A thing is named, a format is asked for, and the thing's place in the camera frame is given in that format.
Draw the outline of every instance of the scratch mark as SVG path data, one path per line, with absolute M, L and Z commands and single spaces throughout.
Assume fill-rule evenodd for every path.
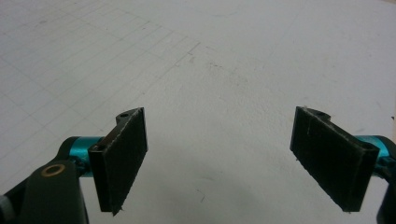
M 201 203 L 204 202 L 204 199 L 205 199 L 205 197 L 206 197 L 206 195 L 205 195 L 204 193 L 202 193 L 202 195 L 203 195 L 203 197 L 202 197 L 202 199 L 201 199 Z

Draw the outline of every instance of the white surface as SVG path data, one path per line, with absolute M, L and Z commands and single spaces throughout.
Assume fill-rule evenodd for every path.
M 0 190 L 71 135 L 146 108 L 149 152 L 116 217 L 91 223 L 375 223 L 345 214 L 289 150 L 297 105 L 392 137 L 393 0 L 0 1 Z

